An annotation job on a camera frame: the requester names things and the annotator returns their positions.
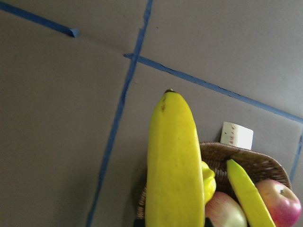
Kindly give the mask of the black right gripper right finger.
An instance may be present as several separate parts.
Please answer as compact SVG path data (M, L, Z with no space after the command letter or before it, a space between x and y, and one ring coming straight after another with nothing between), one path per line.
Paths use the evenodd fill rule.
M211 220L209 218L205 219L205 227L214 227Z

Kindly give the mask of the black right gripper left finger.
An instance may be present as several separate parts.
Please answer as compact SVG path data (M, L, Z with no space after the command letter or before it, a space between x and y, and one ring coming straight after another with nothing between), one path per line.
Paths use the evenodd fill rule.
M145 227L145 219L135 219L133 227Z

